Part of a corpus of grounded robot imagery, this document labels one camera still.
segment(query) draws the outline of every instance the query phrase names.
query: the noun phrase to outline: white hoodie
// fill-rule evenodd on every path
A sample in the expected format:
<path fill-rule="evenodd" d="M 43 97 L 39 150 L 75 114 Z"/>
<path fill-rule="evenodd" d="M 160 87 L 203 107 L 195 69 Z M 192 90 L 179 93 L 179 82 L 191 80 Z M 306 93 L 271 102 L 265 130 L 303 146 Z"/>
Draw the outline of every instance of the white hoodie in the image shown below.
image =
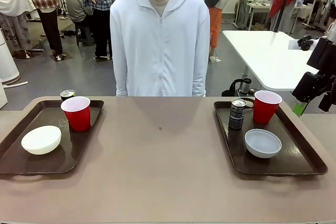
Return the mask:
<path fill-rule="evenodd" d="M 169 0 L 162 17 L 149 0 L 111 6 L 117 96 L 205 95 L 209 11 L 202 0 Z"/>

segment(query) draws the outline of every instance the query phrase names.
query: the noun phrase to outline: can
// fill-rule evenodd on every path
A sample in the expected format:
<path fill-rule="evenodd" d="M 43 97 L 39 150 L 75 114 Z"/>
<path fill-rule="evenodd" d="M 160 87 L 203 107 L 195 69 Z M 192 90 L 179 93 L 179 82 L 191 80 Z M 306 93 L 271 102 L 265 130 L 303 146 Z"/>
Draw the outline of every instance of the can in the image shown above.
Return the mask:
<path fill-rule="evenodd" d="M 68 90 L 65 90 L 63 91 L 61 94 L 61 99 L 62 101 L 65 101 L 71 97 L 74 97 L 75 96 L 75 91 L 74 90 L 71 90 L 71 89 L 68 89 Z"/>
<path fill-rule="evenodd" d="M 229 128 L 235 131 L 242 129 L 244 121 L 244 109 L 246 102 L 243 99 L 235 99 L 231 102 Z"/>

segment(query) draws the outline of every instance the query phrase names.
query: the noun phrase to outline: white bowl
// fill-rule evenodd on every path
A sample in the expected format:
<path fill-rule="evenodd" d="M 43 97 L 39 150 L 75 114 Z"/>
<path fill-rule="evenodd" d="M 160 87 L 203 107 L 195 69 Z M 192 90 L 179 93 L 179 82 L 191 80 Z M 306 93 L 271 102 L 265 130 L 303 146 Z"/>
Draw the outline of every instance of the white bowl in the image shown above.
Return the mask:
<path fill-rule="evenodd" d="M 61 130 L 56 126 L 42 126 L 28 132 L 23 137 L 21 145 L 29 153 L 43 155 L 59 145 L 61 135 Z"/>
<path fill-rule="evenodd" d="M 245 134 L 245 145 L 249 152 L 260 158 L 270 158 L 280 152 L 282 144 L 273 133 L 253 129 Z"/>

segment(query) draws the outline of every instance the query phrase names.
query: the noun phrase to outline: red cup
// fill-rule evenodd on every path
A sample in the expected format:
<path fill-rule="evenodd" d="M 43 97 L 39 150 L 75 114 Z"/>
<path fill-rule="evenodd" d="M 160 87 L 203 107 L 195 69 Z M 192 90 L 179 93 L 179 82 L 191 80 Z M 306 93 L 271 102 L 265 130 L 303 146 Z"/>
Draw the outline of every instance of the red cup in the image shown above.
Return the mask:
<path fill-rule="evenodd" d="M 72 97 L 61 104 L 69 124 L 75 131 L 87 131 L 91 127 L 90 99 Z"/>
<path fill-rule="evenodd" d="M 269 123 L 277 111 L 281 96 L 267 90 L 260 90 L 255 93 L 253 120 L 257 123 Z"/>

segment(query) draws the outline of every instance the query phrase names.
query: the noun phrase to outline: tray handle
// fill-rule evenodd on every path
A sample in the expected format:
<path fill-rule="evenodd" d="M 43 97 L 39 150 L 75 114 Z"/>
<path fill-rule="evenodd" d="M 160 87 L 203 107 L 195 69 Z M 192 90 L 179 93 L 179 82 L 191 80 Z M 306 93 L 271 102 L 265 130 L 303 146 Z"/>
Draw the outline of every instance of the tray handle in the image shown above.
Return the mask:
<path fill-rule="evenodd" d="M 251 99 L 251 98 L 248 98 L 248 97 L 240 97 L 240 99 L 243 99 L 244 101 L 252 103 L 252 106 L 246 105 L 245 108 L 247 108 L 247 109 L 253 109 L 254 108 L 254 99 Z"/>

